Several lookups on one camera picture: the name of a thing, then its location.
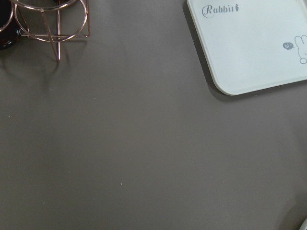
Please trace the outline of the dark glass bottle in rack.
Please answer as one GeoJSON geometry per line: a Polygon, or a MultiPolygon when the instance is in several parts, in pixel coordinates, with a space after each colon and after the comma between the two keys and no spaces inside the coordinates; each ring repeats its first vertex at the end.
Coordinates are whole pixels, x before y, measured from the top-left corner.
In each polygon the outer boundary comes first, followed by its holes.
{"type": "Polygon", "coordinates": [[[0,1],[0,49],[14,45],[21,37],[21,29],[12,12],[9,0],[0,1]]]}

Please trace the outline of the white rabbit print tray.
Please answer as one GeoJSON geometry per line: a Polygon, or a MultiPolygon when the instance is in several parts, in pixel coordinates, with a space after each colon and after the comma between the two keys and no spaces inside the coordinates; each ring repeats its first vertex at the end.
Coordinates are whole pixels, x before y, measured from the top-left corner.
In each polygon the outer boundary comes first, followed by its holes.
{"type": "Polygon", "coordinates": [[[187,2],[216,88],[240,95],[307,78],[304,0],[187,2]]]}

